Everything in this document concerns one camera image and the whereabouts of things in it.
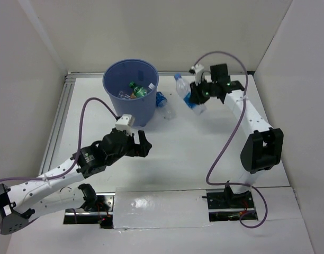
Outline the clear bottle blue cap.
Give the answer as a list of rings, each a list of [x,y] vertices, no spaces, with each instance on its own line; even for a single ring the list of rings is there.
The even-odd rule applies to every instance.
[[[204,104],[195,104],[190,102],[191,87],[190,83],[184,79],[181,74],[177,73],[174,75],[176,80],[176,91],[179,97],[185,102],[187,107],[192,110],[196,115],[202,114],[206,111],[206,106]]]

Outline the clear bottle white cap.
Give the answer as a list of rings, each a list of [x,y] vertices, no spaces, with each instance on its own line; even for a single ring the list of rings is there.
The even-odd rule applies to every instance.
[[[153,83],[150,83],[147,88],[147,93],[151,93],[155,88],[156,86]]]

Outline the orange juice bottle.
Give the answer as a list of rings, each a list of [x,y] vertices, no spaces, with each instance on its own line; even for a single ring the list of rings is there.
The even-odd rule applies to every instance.
[[[131,99],[136,99],[137,97],[136,97],[136,95],[135,95],[134,93],[132,93],[132,94],[130,95],[130,98],[131,98]]]

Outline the clear crushed bottle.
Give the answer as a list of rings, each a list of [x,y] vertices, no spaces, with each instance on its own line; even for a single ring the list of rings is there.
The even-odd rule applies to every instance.
[[[119,91],[118,98],[121,98],[121,99],[131,99],[130,95],[126,94],[123,91]]]

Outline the green soda bottle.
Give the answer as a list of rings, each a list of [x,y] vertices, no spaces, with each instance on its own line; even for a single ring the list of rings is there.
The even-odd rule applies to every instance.
[[[133,81],[129,84],[129,87],[132,88],[136,98],[145,97],[148,94],[148,91],[143,86],[137,85]]]

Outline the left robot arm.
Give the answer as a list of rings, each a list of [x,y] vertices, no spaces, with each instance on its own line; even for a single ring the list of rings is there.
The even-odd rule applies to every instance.
[[[117,129],[73,154],[60,166],[40,176],[8,187],[0,184],[0,234],[17,232],[37,218],[65,209],[91,211],[97,205],[97,195],[88,177],[103,172],[123,156],[146,157],[152,145],[144,131],[133,135]]]

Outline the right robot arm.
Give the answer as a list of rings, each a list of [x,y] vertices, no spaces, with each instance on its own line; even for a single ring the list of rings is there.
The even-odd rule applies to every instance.
[[[273,128],[264,120],[247,98],[247,87],[232,81],[227,64],[210,67],[211,80],[204,78],[204,67],[196,64],[190,68],[195,81],[190,84],[190,102],[202,105],[211,97],[219,99],[238,120],[239,128],[246,135],[246,142],[240,153],[242,170],[237,184],[228,181],[224,187],[224,203],[236,207],[241,203],[263,171],[272,169],[281,160],[284,134],[280,128]]]

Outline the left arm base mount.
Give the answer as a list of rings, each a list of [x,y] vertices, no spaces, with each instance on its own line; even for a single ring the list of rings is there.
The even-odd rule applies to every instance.
[[[97,201],[93,208],[85,211],[66,209],[64,225],[98,225],[101,229],[113,229],[113,209],[115,193],[96,193]]]

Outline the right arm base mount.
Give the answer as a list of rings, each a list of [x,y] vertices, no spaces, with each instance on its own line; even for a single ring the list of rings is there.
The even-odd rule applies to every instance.
[[[207,202],[210,222],[258,219],[250,191],[234,194],[231,187],[225,187],[207,191],[202,198]]]

